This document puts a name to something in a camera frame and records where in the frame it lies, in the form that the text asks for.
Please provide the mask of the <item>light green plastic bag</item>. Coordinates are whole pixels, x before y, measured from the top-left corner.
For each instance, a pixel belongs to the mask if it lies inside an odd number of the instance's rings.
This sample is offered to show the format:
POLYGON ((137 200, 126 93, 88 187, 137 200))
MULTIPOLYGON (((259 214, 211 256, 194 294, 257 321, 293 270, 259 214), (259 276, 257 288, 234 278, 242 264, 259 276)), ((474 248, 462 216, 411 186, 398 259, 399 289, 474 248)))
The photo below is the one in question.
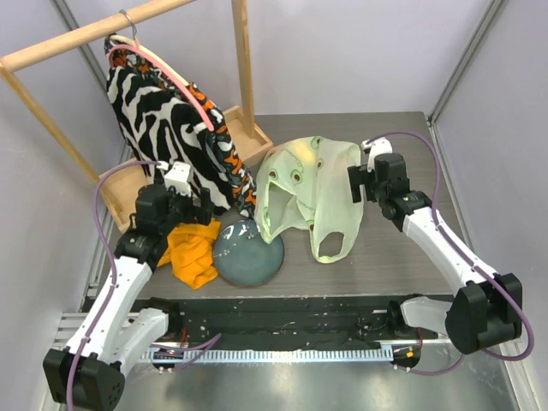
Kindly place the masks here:
POLYGON ((254 221, 262 239, 270 243, 286 229, 305 230, 319 263, 345 258, 364 213, 348 178, 348 168, 359 164, 357 144, 320 135, 270 149, 256 177, 254 221))

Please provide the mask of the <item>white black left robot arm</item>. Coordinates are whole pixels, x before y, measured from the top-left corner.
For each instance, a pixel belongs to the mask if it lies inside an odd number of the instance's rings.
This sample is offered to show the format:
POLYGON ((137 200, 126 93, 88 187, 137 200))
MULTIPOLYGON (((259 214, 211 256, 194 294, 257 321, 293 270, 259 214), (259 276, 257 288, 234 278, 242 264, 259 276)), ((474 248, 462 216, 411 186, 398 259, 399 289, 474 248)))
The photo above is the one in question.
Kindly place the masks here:
POLYGON ((203 188, 197 200, 175 187, 144 186, 131 223, 116 244, 111 268, 90 311, 63 349, 52 348, 43 368, 51 396, 69 410, 113 410, 126 378, 159 338, 176 340, 182 320, 174 303, 151 299, 133 322, 130 309, 168 248, 168 236, 182 223, 207 225, 213 204, 203 188))

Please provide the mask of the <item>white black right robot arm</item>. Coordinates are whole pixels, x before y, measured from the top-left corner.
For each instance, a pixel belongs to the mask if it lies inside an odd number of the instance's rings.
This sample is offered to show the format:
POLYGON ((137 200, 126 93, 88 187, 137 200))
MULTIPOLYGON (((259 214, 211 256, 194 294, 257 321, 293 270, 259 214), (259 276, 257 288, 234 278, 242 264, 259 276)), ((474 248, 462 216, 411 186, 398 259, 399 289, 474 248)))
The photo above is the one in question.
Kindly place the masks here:
POLYGON ((372 168, 348 167, 353 202, 378 204, 383 216, 413 241, 450 286, 452 301, 413 295, 393 307, 388 331, 408 337, 416 328, 447 336, 463 354, 472 354, 521 336, 521 282, 500 275, 479 259, 432 209, 431 199, 410 187, 403 156, 380 154, 372 168))

